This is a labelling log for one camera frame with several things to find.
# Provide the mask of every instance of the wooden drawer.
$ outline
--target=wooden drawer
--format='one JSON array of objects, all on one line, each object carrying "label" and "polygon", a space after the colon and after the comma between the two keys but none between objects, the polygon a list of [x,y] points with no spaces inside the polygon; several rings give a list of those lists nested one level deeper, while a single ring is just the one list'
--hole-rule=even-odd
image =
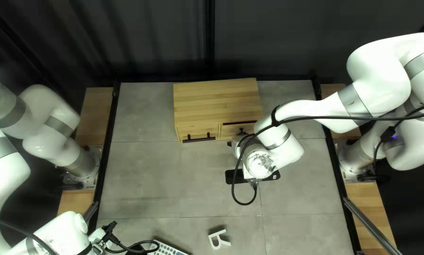
[{"label": "wooden drawer", "polygon": [[220,126],[220,138],[219,140],[227,140],[230,141],[234,136],[236,136],[238,133],[240,133],[240,129],[243,128],[244,132],[247,132],[249,134],[253,134],[254,130],[254,124],[256,121],[248,123],[237,123],[237,124],[221,124]]},{"label": "wooden drawer", "polygon": [[213,124],[192,124],[187,126],[177,126],[177,134],[179,136],[179,141],[188,139],[188,135],[190,135],[190,139],[198,139],[198,138],[206,138],[207,133],[210,134],[210,137],[218,138],[218,123]]}]

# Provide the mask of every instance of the remote control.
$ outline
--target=remote control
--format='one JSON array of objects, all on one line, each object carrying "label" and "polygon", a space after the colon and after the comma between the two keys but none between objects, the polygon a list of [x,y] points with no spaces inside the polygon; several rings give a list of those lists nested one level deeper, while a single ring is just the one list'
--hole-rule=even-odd
[{"label": "remote control", "polygon": [[[147,255],[188,255],[185,252],[179,251],[178,249],[175,249],[167,244],[162,243],[159,240],[154,240],[160,244],[160,248],[157,251],[148,253]],[[155,249],[157,246],[155,244],[151,244],[151,247],[149,250]]]}]

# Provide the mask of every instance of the dark backdrop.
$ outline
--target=dark backdrop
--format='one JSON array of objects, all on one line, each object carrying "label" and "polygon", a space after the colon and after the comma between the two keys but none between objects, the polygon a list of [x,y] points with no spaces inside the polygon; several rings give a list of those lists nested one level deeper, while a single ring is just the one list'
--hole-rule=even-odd
[{"label": "dark backdrop", "polygon": [[[424,0],[8,0],[0,1],[0,80],[16,94],[47,85],[78,112],[87,87],[118,81],[298,79],[315,71],[322,81],[349,83],[353,50],[420,30]],[[12,142],[32,175],[2,217],[35,230],[56,215],[59,172]],[[398,247],[424,254],[424,167],[380,171],[392,176],[380,192]],[[12,244],[22,238],[4,233]]]}]

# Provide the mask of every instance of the wooden box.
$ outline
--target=wooden box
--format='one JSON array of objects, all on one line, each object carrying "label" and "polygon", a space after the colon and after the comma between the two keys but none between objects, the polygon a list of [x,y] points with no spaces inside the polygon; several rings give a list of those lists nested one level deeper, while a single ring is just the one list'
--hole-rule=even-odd
[{"label": "wooden box", "polygon": [[253,133],[264,116],[255,78],[178,83],[173,89],[179,142],[230,140],[241,128]]}]

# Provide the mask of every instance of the floor tile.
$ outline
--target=floor tile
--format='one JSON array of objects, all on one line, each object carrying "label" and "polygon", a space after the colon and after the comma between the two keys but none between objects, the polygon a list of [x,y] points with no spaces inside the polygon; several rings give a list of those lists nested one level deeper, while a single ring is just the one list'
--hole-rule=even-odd
[{"label": "floor tile", "polygon": [[261,183],[264,215],[342,213],[325,139],[300,139],[304,155],[280,170],[277,181]]},{"label": "floor tile", "polygon": [[[199,217],[199,218],[145,218],[115,219],[113,231],[123,244],[157,239],[191,255],[264,255],[262,217]],[[99,220],[97,226],[111,220]],[[209,230],[226,229],[231,246],[212,249]]]},{"label": "floor tile", "polygon": [[177,141],[172,83],[122,83],[113,142]]},{"label": "floor tile", "polygon": [[[224,174],[236,161],[226,141],[113,142],[99,217],[261,215],[259,197],[250,206],[231,197]],[[253,196],[248,184],[235,193],[242,201]]]},{"label": "floor tile", "polygon": [[344,214],[265,216],[267,255],[350,255]]},{"label": "floor tile", "polygon": [[[265,114],[270,114],[273,109],[285,102],[294,100],[316,100],[312,83],[304,81],[258,81],[259,95]],[[324,138],[322,125],[315,120],[302,120],[288,123],[289,129],[295,137]]]}]

